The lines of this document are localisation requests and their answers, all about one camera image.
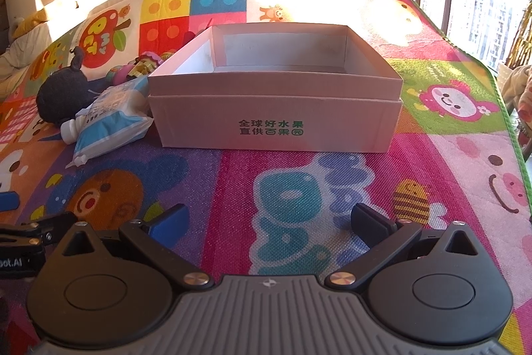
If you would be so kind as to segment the blue white tissue pack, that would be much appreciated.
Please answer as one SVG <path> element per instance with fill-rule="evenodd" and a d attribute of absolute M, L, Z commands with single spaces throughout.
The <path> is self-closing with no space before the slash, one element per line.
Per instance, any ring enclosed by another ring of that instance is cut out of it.
<path fill-rule="evenodd" d="M 107 88 L 90 106 L 61 125 L 61 139 L 75 146 L 69 167 L 80 167 L 145 136 L 152 126 L 146 76 Z"/>

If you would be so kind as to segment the pink pig toy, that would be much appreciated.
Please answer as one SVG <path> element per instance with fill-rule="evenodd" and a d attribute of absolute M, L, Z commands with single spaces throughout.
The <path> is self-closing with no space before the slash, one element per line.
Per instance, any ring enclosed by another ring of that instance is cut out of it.
<path fill-rule="evenodd" d="M 106 82 L 112 86 L 118 86 L 120 84 L 123 84 L 126 81 L 129 81 L 126 78 L 128 71 L 132 68 L 135 60 L 138 60 L 139 58 L 144 58 L 144 57 L 149 57 L 152 59 L 160 59 L 163 63 L 162 57 L 160 57 L 154 52 L 145 51 L 142 54 L 140 54 L 138 57 L 136 57 L 135 59 L 128 62 L 127 64 L 112 67 L 105 76 Z"/>

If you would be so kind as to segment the white cardboard box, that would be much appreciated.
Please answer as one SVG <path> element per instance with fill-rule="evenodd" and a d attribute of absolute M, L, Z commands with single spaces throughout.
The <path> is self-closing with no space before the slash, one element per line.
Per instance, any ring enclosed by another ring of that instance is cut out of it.
<path fill-rule="evenodd" d="M 214 25 L 149 77 L 167 148 L 386 151 L 402 79 L 350 27 Z"/>

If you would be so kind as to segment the colourful cartoon play mat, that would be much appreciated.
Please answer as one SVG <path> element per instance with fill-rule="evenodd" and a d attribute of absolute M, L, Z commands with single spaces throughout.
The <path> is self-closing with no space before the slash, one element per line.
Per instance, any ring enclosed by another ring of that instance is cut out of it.
<path fill-rule="evenodd" d="M 95 87 L 165 58 L 139 140 L 76 167 L 42 122 L 42 80 L 85 51 Z M 361 253 L 357 201 L 444 229 L 471 224 L 514 299 L 501 337 L 531 351 L 531 188 L 490 70 L 412 0 L 112 0 L 62 35 L 1 105 L 6 224 L 69 210 L 99 229 L 182 201 L 176 245 L 226 271 L 324 275 Z"/>

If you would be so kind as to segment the black plush cat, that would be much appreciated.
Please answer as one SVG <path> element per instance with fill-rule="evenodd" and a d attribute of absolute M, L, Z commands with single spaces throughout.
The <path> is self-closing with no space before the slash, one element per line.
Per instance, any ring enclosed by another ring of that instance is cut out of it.
<path fill-rule="evenodd" d="M 36 106 L 42 121 L 60 127 L 90 106 L 95 95 L 90 92 L 86 76 L 81 71 L 84 51 L 76 46 L 68 67 L 52 73 L 36 95 Z"/>

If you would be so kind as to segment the yellow corn toy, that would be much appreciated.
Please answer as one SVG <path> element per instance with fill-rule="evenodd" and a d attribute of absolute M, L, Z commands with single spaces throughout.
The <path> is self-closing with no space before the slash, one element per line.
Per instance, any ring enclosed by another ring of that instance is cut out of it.
<path fill-rule="evenodd" d="M 128 80 L 138 79 L 143 76 L 152 74 L 153 71 L 158 69 L 162 61 L 160 59 L 152 59 L 149 57 L 139 58 L 135 60 L 132 68 L 128 71 L 126 78 Z"/>

